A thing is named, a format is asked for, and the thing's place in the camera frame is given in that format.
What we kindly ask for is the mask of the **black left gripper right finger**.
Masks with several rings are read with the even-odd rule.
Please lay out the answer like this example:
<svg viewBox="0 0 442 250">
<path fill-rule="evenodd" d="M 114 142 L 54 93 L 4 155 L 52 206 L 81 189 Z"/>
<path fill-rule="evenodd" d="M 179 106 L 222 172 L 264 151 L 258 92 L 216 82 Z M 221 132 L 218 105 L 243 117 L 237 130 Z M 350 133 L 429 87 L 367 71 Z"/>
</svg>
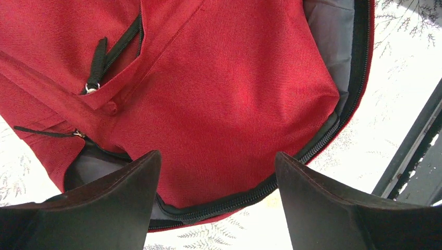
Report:
<svg viewBox="0 0 442 250">
<path fill-rule="evenodd" d="M 371 195 L 280 152 L 277 184 L 293 249 L 441 249 L 441 207 Z"/>
</svg>

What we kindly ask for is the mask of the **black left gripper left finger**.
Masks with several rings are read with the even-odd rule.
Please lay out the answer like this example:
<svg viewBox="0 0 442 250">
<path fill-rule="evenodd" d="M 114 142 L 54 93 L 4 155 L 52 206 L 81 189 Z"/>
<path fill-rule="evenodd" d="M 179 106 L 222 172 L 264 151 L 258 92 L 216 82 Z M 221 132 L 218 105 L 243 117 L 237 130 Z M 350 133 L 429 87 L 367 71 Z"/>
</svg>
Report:
<svg viewBox="0 0 442 250">
<path fill-rule="evenodd" d="M 42 203 L 1 208 L 1 249 L 143 249 L 161 169 L 152 151 Z"/>
</svg>

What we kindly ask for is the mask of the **red student backpack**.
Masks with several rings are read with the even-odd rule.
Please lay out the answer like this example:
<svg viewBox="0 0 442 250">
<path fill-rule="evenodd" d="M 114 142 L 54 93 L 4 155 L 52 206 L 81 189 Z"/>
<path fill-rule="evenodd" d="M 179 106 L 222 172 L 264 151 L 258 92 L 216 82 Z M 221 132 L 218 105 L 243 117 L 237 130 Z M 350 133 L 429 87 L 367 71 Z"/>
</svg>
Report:
<svg viewBox="0 0 442 250">
<path fill-rule="evenodd" d="M 1 116 L 51 181 L 158 150 L 154 231 L 214 222 L 318 155 L 365 91 L 374 1 L 1 1 Z"/>
</svg>

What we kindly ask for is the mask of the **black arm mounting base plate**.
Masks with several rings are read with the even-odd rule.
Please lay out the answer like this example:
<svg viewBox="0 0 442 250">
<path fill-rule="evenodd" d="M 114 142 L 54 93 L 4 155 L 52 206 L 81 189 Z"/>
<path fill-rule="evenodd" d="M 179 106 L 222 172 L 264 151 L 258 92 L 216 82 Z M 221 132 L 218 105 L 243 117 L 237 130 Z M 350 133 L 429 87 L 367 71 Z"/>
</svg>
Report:
<svg viewBox="0 0 442 250">
<path fill-rule="evenodd" d="M 376 184 L 373 195 L 408 204 L 441 201 L 441 83 Z"/>
</svg>

